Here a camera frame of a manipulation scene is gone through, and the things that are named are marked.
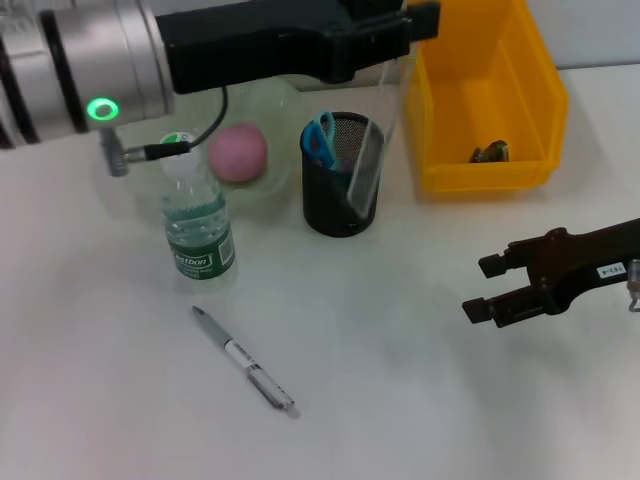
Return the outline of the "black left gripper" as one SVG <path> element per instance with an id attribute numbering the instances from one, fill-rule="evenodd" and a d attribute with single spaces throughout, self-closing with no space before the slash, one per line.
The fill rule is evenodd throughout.
<path id="1" fill-rule="evenodd" d="M 403 0 L 245 1 L 159 15 L 174 91 L 281 75 L 325 83 L 409 54 L 438 36 L 440 4 Z"/>

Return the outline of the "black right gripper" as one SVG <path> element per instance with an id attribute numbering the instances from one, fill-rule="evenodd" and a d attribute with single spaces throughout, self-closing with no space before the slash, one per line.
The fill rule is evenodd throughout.
<path id="1" fill-rule="evenodd" d="M 465 301 L 462 308 L 472 324 L 494 321 L 498 328 L 544 313 L 558 315 L 590 290 L 625 282 L 638 259 L 637 219 L 583 234 L 558 228 L 545 236 L 511 242 L 503 253 L 478 261 L 486 278 L 524 268 L 537 291 L 524 287 Z"/>

